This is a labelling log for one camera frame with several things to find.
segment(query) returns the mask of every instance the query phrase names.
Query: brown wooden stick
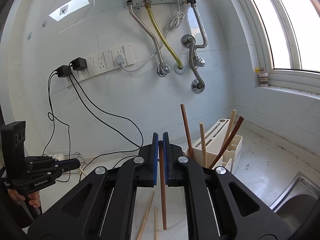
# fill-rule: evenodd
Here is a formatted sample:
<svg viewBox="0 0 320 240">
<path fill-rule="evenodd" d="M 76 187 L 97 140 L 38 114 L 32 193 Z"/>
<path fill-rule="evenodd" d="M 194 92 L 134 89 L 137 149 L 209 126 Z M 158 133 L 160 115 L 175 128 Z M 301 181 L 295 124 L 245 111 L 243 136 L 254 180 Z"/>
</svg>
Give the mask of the brown wooden stick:
<svg viewBox="0 0 320 240">
<path fill-rule="evenodd" d="M 158 240 L 158 208 L 155 207 L 155 240 Z"/>
<path fill-rule="evenodd" d="M 232 125 L 233 125 L 233 122 L 235 121 L 236 113 L 237 113 L 236 110 L 232 110 L 231 117 L 230 117 L 230 120 L 229 120 L 229 125 L 228 125 L 228 128 L 227 128 L 226 135 L 225 135 L 225 137 L 223 139 L 223 143 L 221 145 L 221 149 L 222 149 L 222 147 L 224 146 L 224 144 L 226 143 L 226 141 L 228 140 L 228 138 L 230 136 Z"/>
<path fill-rule="evenodd" d="M 136 238 L 137 240 L 141 239 L 141 236 L 142 236 L 142 233 L 143 233 L 143 230 L 144 230 L 144 226 L 146 225 L 146 222 L 147 222 L 148 214 L 149 214 L 149 211 L 150 211 L 150 207 L 151 207 L 151 203 L 152 203 L 154 195 L 155 195 L 155 192 L 153 191 L 151 196 L 150 196 L 149 203 L 148 203 L 146 212 L 144 214 L 144 217 L 143 217 L 143 220 L 142 220 L 142 223 L 141 223 L 141 226 L 140 226 L 137 238 Z"/>
<path fill-rule="evenodd" d="M 160 189 L 161 189 L 161 206 L 162 206 L 162 224 L 163 230 L 167 230 L 167 208 L 165 204 L 165 180 L 164 180 L 164 155 L 163 142 L 159 142 L 159 165 L 160 165 Z"/>
<path fill-rule="evenodd" d="M 225 144 L 223 145 L 222 149 L 220 150 L 219 154 L 217 155 L 217 157 L 214 159 L 214 161 L 211 163 L 209 169 L 212 169 L 214 165 L 216 165 L 216 163 L 218 162 L 218 160 L 220 160 L 220 158 L 222 157 L 222 155 L 224 154 L 224 152 L 226 151 L 226 149 L 228 148 L 229 144 L 231 143 L 231 141 L 233 140 L 233 138 L 235 137 L 236 133 L 238 132 L 242 122 L 243 122 L 244 118 L 242 116 L 239 117 L 238 122 L 236 123 L 235 127 L 233 128 L 228 140 L 225 142 Z"/>
<path fill-rule="evenodd" d="M 191 159 L 195 158 L 195 155 L 193 153 L 193 148 L 192 148 L 192 143 L 191 143 L 191 137 L 190 137 L 190 131 L 189 131 L 189 126 L 188 126 L 188 119 L 187 119 L 187 114 L 186 114 L 186 110 L 184 108 L 184 104 L 180 105 L 181 107 L 181 113 L 182 113 L 182 119 L 183 119 L 183 123 L 184 123 L 184 129 L 186 130 L 186 136 L 187 136 L 187 142 L 188 142 L 188 157 Z"/>
<path fill-rule="evenodd" d="M 199 124 L 199 127 L 200 127 L 203 166 L 206 168 L 207 167 L 207 150 L 205 148 L 205 135 L 204 135 L 203 122 Z"/>
</svg>

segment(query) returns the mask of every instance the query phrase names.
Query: dish rack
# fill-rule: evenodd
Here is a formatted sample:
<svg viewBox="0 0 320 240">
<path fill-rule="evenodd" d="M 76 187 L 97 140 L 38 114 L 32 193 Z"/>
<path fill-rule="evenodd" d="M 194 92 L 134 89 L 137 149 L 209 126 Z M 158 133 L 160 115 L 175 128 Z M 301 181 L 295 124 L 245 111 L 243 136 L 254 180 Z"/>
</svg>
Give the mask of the dish rack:
<svg viewBox="0 0 320 240">
<path fill-rule="evenodd" d="M 207 164 L 208 166 L 214 161 L 218 153 L 220 152 L 223 139 L 226 135 L 227 128 L 230 119 L 220 119 L 217 121 L 206 133 L 205 133 L 205 145 L 207 153 Z M 220 160 L 213 167 L 223 166 L 231 173 L 234 173 L 239 165 L 240 153 L 242 147 L 242 136 L 236 135 L 231 141 L 231 144 L 220 158 Z M 193 153 L 195 160 L 202 166 L 203 155 L 201 147 L 201 139 L 197 140 L 193 145 Z"/>
</svg>

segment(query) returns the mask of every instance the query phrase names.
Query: white plug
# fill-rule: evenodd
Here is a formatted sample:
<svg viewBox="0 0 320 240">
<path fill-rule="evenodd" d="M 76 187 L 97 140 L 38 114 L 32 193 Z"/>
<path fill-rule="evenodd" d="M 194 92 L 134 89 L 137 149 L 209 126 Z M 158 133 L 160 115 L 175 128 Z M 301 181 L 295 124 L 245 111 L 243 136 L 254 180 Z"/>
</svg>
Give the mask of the white plug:
<svg viewBox="0 0 320 240">
<path fill-rule="evenodd" d="M 122 67 L 124 62 L 125 62 L 125 59 L 123 57 L 122 54 L 118 54 L 118 56 L 116 57 L 116 62 Z"/>
</svg>

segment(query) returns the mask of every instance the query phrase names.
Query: small bottle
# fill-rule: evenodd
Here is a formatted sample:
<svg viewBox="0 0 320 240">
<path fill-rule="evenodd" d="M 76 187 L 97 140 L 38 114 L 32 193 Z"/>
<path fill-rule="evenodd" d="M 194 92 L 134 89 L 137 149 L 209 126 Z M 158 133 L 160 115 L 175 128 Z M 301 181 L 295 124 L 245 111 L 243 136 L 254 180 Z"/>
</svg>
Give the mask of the small bottle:
<svg viewBox="0 0 320 240">
<path fill-rule="evenodd" d="M 259 78 L 260 78 L 260 86 L 262 87 L 268 87 L 269 86 L 269 81 L 268 81 L 268 73 L 266 72 L 265 68 L 256 68 L 256 72 L 259 73 Z"/>
</svg>

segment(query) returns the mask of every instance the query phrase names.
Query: blue gripper pad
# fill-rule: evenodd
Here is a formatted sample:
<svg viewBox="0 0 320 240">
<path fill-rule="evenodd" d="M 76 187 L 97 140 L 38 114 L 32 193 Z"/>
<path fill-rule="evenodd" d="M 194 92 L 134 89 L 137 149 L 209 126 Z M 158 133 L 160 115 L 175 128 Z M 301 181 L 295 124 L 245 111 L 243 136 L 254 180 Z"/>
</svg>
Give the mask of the blue gripper pad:
<svg viewBox="0 0 320 240">
<path fill-rule="evenodd" d="M 163 134 L 163 157 L 164 157 L 164 179 L 165 179 L 165 184 L 168 185 L 168 181 L 169 181 L 168 152 L 166 147 L 165 133 Z"/>
<path fill-rule="evenodd" d="M 159 135 L 156 134 L 154 140 L 154 160 L 153 160 L 153 184 L 157 185 L 157 175 L 158 175 L 158 150 L 159 150 Z"/>
</svg>

